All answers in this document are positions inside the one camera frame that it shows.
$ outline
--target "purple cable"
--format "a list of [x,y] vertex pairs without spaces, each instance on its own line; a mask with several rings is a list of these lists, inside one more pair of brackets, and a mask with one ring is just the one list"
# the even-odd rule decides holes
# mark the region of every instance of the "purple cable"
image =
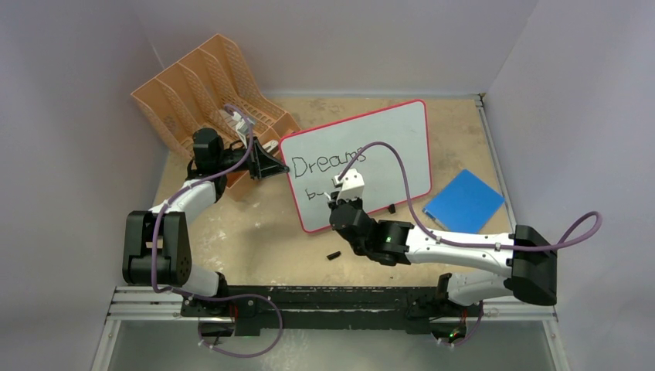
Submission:
[[214,346],[209,346],[203,341],[205,346],[207,346],[211,350],[215,350],[215,351],[220,352],[222,354],[225,354],[227,356],[236,357],[236,358],[253,358],[253,357],[261,356],[262,354],[270,351],[280,341],[280,338],[282,337],[282,332],[283,332],[282,313],[280,312],[280,309],[270,299],[265,298],[264,296],[261,296],[261,295],[258,295],[258,294],[239,294],[239,295],[234,295],[234,296],[226,296],[224,298],[212,298],[212,297],[209,297],[209,296],[195,295],[195,294],[193,294],[191,292],[187,292],[187,291],[184,291],[184,290],[181,290],[181,289],[178,289],[178,288],[173,288],[172,286],[167,286],[166,288],[161,288],[161,289],[157,286],[157,240],[159,238],[159,226],[161,225],[161,218],[166,213],[166,210],[168,210],[168,206],[171,203],[173,203],[184,192],[196,187],[197,185],[199,185],[199,184],[201,184],[203,182],[207,182],[207,181],[216,179],[216,178],[220,178],[221,176],[224,176],[224,175],[230,173],[231,171],[237,169],[248,158],[248,156],[250,155],[250,152],[253,150],[254,135],[253,135],[253,121],[252,121],[252,119],[250,119],[245,114],[243,114],[243,112],[239,108],[237,108],[237,107],[235,107],[235,106],[233,106],[231,104],[226,104],[224,106],[224,108],[229,109],[229,110],[231,110],[233,112],[236,112],[236,113],[240,114],[241,117],[243,117],[243,120],[246,120],[246,122],[249,121],[249,123],[248,123],[248,136],[249,136],[249,139],[248,139],[248,147],[246,149],[246,153],[243,154],[243,157],[231,168],[228,168],[227,170],[219,172],[217,174],[210,175],[210,176],[208,176],[206,178],[200,179],[197,182],[193,182],[190,185],[187,185],[186,187],[183,187],[182,189],[178,190],[176,193],[173,194],[173,196],[169,197],[168,200],[166,200],[164,205],[161,207],[161,210],[159,210],[159,213],[157,214],[157,219],[154,221],[154,229],[152,231],[152,265],[151,265],[151,272],[150,272],[150,281],[151,281],[152,289],[156,293],[161,293],[161,292],[165,292],[165,291],[172,291],[172,292],[174,292],[176,294],[180,294],[180,295],[185,296],[185,297],[193,296],[194,298],[200,298],[200,299],[206,300],[206,301],[231,301],[231,300],[240,299],[240,298],[257,298],[257,299],[263,300],[266,303],[268,303],[271,307],[273,307],[273,310],[275,310],[275,313],[277,314],[277,320],[280,323],[280,327],[279,327],[278,332],[277,332],[277,337],[275,338],[275,340],[273,340],[273,342],[266,349],[264,349],[262,351],[259,351],[257,353],[241,354],[241,353],[234,353],[234,352],[230,352],[230,351],[227,351],[227,350],[219,349],[219,348],[216,348]]
[[459,342],[453,342],[454,346],[460,346],[463,345],[464,343],[468,342],[471,336],[477,331],[477,328],[480,327],[480,322],[482,322],[482,317],[484,316],[484,304],[480,300],[480,303],[478,304],[480,306],[480,313],[477,314],[477,321],[475,321],[475,325],[473,325],[473,328],[471,331],[467,333],[466,336],[464,336],[464,339],[460,340]]
[[[344,170],[341,172],[339,175],[339,180],[343,178],[346,174],[346,172],[352,167],[352,164],[355,163],[355,160],[357,157],[359,157],[364,151],[369,149],[370,147],[373,147],[375,145],[381,145],[389,149],[395,156],[395,159],[398,160],[398,165],[400,165],[400,172],[402,173],[402,181],[405,183],[405,195],[407,197],[407,206],[409,207],[409,212],[412,214],[412,218],[416,222],[416,225],[419,226],[419,228],[427,234],[429,237],[438,240],[439,242],[442,242],[446,245],[450,246],[455,246],[455,247],[475,247],[475,248],[488,248],[488,249],[504,249],[504,250],[517,250],[517,251],[531,251],[531,252],[538,252],[538,251],[550,251],[550,250],[559,250],[563,249],[565,247],[573,246],[578,243],[581,243],[582,241],[585,241],[589,239],[591,236],[596,234],[598,230],[600,229],[600,226],[602,225],[602,216],[600,215],[599,212],[597,211],[590,211],[586,213],[583,216],[580,216],[564,233],[562,238],[559,239],[559,241],[554,244],[554,245],[547,245],[547,246],[536,246],[536,247],[526,247],[526,246],[515,246],[515,245],[495,245],[492,243],[460,243],[460,242],[455,242],[455,241],[450,241],[446,240],[444,238],[438,237],[434,233],[430,232],[430,230],[421,223],[419,220],[419,217],[416,216],[416,213],[414,212],[414,206],[412,205],[412,197],[409,194],[409,182],[407,180],[407,173],[405,172],[405,166],[402,163],[402,159],[400,158],[400,155],[398,152],[388,143],[385,143],[383,141],[374,141],[372,143],[368,143],[364,147],[362,147],[359,151],[357,151],[357,154],[346,164],[346,167]],[[594,225],[584,234],[582,234],[580,237],[576,237],[573,240],[570,240],[569,242],[565,242],[566,239],[573,233],[573,231],[580,225],[582,222],[585,220],[589,219],[591,216],[596,217],[596,221],[594,222]]]

